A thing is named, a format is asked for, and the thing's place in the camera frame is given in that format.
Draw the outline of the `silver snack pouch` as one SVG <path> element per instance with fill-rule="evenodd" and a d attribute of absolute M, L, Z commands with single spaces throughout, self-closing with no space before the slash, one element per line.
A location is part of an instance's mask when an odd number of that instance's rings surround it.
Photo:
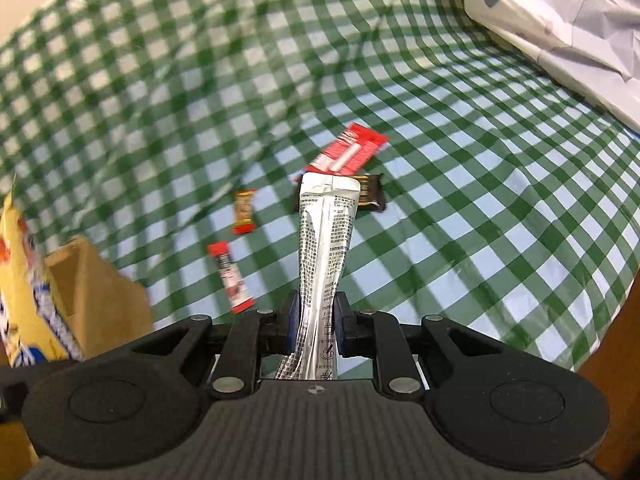
<path fill-rule="evenodd" d="M 307 172 L 299 189 L 300 318 L 295 348 L 278 379 L 331 380 L 336 359 L 333 301 L 343 274 L 360 194 L 351 177 Z"/>

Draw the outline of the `red snack packet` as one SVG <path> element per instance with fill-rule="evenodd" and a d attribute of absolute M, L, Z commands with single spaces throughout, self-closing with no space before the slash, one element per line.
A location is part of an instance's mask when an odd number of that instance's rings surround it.
<path fill-rule="evenodd" d="M 351 124 L 306 167 L 307 171 L 353 176 L 388 141 L 388 136 Z"/>

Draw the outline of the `yellow snack bag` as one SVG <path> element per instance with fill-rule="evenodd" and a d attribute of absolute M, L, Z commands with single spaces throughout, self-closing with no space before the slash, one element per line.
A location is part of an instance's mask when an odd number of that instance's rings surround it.
<path fill-rule="evenodd" d="M 1 208 L 1 339 L 9 366 L 84 358 L 62 307 L 58 286 L 8 193 Z"/>

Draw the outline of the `red white slim bar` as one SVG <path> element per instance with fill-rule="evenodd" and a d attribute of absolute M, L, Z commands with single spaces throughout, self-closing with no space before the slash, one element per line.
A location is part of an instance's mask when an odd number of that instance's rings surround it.
<path fill-rule="evenodd" d="M 231 257 L 229 244 L 227 242 L 209 244 L 208 252 L 216 260 L 224 290 L 230 300 L 231 312 L 240 314 L 253 307 L 255 300 L 244 283 L 240 269 Z"/>

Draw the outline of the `cardboard box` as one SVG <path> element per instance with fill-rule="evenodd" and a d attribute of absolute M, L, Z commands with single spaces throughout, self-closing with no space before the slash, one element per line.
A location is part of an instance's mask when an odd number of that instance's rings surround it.
<path fill-rule="evenodd" d="M 120 274 L 85 237 L 74 238 L 43 260 L 85 359 L 149 333 L 152 315 L 144 287 Z M 1 369 L 11 368 L 1 339 Z"/>

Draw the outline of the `green checkered cloth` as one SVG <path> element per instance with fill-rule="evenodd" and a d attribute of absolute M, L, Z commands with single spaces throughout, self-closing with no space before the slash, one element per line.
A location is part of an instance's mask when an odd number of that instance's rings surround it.
<path fill-rule="evenodd" d="M 1 183 L 41 247 L 82 235 L 157 325 L 228 320 L 209 244 L 262 308 L 297 284 L 294 180 L 343 130 L 367 163 L 341 288 L 572 368 L 639 267 L 639 143 L 498 48 L 462 0 L 50 0 L 1 45 Z M 233 232 L 255 190 L 256 228 Z"/>

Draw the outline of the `white printed pillow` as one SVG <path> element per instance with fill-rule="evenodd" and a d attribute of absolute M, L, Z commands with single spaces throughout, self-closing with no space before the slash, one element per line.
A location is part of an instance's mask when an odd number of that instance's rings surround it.
<path fill-rule="evenodd" d="M 562 86 L 639 128 L 639 0 L 463 0 Z"/>

